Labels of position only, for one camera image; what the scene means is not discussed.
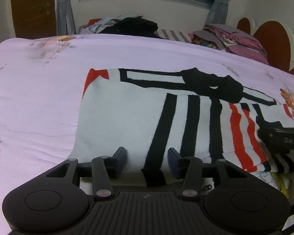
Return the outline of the striped white red black sweater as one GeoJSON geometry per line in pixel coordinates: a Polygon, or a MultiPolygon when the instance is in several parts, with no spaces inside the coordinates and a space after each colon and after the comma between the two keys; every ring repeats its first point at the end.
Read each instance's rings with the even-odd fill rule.
{"type": "Polygon", "coordinates": [[[128,152],[127,172],[164,185],[168,150],[207,163],[226,159],[248,171],[294,172],[294,159],[261,144],[262,126],[294,126],[285,104],[231,76],[198,69],[155,72],[91,69],[87,75],[72,158],[89,162],[128,152]]]}

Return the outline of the black clothes pile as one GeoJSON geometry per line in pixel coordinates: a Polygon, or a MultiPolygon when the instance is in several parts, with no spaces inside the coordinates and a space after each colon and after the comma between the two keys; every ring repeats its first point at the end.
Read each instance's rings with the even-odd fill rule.
{"type": "Polygon", "coordinates": [[[155,32],[158,25],[138,16],[136,18],[125,18],[111,27],[106,28],[106,33],[129,36],[160,38],[155,32]]]}

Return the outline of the red white scalloped headboard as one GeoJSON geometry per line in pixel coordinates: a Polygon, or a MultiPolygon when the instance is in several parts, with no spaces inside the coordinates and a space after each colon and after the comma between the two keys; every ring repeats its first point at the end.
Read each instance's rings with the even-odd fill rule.
{"type": "Polygon", "coordinates": [[[271,20],[257,27],[252,18],[244,17],[237,28],[260,41],[270,66],[294,75],[294,34],[288,25],[271,20]]]}

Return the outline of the pink folded blanket stack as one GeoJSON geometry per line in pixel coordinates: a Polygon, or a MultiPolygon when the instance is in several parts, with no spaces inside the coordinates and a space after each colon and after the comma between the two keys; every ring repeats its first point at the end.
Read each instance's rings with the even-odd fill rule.
{"type": "Polygon", "coordinates": [[[264,64],[269,64],[267,52],[255,37],[244,31],[224,24],[206,24],[202,30],[193,35],[213,41],[220,51],[229,52],[264,64]]]}

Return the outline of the pink floral bed sheet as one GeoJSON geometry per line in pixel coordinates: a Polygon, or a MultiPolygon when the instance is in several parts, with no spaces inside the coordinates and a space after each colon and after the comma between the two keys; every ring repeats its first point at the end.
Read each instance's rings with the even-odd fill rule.
{"type": "Polygon", "coordinates": [[[70,156],[89,71],[194,68],[273,97],[294,119],[293,75],[211,48],[114,34],[2,42],[0,234],[294,233],[294,172],[248,172],[226,159],[202,161],[200,197],[179,197],[183,180],[169,164],[166,183],[149,185],[126,171],[127,152],[110,178],[115,197],[94,198],[91,161],[101,155],[70,156]]]}

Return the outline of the colourful patterned cloth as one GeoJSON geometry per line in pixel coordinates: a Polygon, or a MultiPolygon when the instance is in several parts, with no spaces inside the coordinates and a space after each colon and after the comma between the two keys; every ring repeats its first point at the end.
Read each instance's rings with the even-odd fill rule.
{"type": "Polygon", "coordinates": [[[191,43],[194,45],[200,45],[203,47],[208,47],[208,48],[219,50],[219,47],[217,46],[217,44],[215,42],[205,40],[205,39],[197,36],[196,34],[193,35],[193,38],[191,39],[191,43]]]}

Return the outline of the grey white striped cloth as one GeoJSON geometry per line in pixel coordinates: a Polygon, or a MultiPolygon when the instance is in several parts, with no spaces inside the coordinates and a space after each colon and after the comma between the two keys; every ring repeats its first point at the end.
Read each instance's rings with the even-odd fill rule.
{"type": "Polygon", "coordinates": [[[167,29],[158,29],[155,34],[166,40],[180,41],[185,43],[191,43],[193,38],[193,34],[191,33],[167,29]]]}

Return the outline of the grey curtain near door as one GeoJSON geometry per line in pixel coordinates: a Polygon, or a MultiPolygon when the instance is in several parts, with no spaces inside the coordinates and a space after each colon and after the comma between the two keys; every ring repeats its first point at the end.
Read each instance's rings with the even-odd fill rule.
{"type": "Polygon", "coordinates": [[[76,34],[72,5],[70,0],[56,0],[56,27],[57,35],[76,34]]]}

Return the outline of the grey curtain near headboard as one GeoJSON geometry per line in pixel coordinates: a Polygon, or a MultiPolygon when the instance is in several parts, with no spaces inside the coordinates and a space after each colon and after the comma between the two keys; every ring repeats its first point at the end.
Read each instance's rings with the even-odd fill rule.
{"type": "Polygon", "coordinates": [[[219,23],[225,24],[228,15],[228,6],[230,0],[214,0],[207,15],[205,24],[219,23]]]}

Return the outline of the brown wooden door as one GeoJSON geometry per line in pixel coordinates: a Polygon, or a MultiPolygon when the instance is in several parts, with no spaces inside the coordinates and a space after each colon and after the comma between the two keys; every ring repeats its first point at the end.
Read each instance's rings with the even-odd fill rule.
{"type": "Polygon", "coordinates": [[[39,39],[55,36],[55,0],[11,0],[17,38],[39,39]]]}

